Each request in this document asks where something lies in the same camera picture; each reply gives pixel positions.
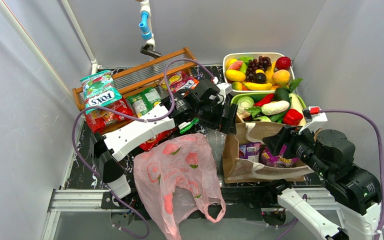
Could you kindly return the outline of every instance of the white basket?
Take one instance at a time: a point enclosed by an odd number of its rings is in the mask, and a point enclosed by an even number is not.
[[[228,79],[226,78],[225,76],[225,73],[226,73],[226,63],[231,60],[231,59],[237,59],[239,60],[240,57],[252,57],[252,58],[255,58],[255,59],[258,59],[259,56],[263,56],[263,57],[269,57],[271,62],[273,63],[274,61],[278,60],[280,57],[284,57],[283,54],[280,54],[278,52],[242,52],[242,53],[231,53],[227,56],[224,57],[223,59],[223,75],[224,75],[224,82],[227,83],[228,82]],[[295,79],[295,75],[294,75],[294,71],[292,70],[292,66],[290,66],[290,68],[288,69],[288,71],[290,72],[290,77],[291,79]],[[238,94],[246,94],[246,93],[255,93],[255,92],[258,92],[258,93],[274,93],[275,91],[272,91],[272,90],[267,90],[267,91],[255,91],[255,90],[250,90],[250,91],[239,91],[239,90],[233,90],[232,91],[232,95],[235,96],[235,95],[238,95]]]

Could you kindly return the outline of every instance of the red button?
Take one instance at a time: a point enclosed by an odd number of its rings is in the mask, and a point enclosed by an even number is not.
[[[316,106],[316,107],[312,107],[310,109],[310,114],[311,115],[314,115],[314,114],[319,114],[320,113],[320,107]]]

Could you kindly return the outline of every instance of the red bell pepper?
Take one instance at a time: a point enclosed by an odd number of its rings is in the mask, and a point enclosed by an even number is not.
[[[273,101],[273,99],[275,98],[275,94],[274,93],[270,93],[270,94],[267,94],[265,97],[263,97],[263,99],[261,99],[259,102],[257,103],[254,103],[254,106],[255,107],[261,107],[263,106],[264,104],[269,104]]]
[[[291,108],[283,117],[283,123],[291,126],[297,126],[300,124],[300,121],[303,119],[303,117],[304,116],[299,111]]]

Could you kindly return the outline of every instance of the white wall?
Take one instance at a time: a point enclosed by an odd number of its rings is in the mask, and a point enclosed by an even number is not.
[[[380,127],[384,146],[384,1],[327,0],[299,50],[296,76],[309,105],[350,109]],[[356,145],[355,163],[379,177],[376,136],[363,119],[328,113],[326,128]]]
[[[279,52],[293,58],[326,0],[150,0],[159,52],[189,47],[200,63],[221,64],[227,54]],[[134,67],[149,60],[134,0],[69,0],[105,67]]]
[[[29,8],[27,1],[8,4]],[[35,28],[58,26],[34,35],[71,83],[87,75],[90,64],[77,39],[64,37],[70,25],[62,13],[55,1],[36,16],[18,16]],[[44,69],[0,13],[0,240],[40,239],[52,189],[61,184],[73,154],[70,135],[78,110]]]

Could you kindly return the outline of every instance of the purple snack package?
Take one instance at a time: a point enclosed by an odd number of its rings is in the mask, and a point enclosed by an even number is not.
[[[251,162],[258,163],[260,158],[261,143],[250,142],[239,146],[239,158],[248,159]]]
[[[260,162],[268,167],[273,168],[292,168],[299,158],[286,159],[283,157],[286,151],[286,145],[282,146],[279,156],[273,156],[267,147],[264,148],[261,154]]]

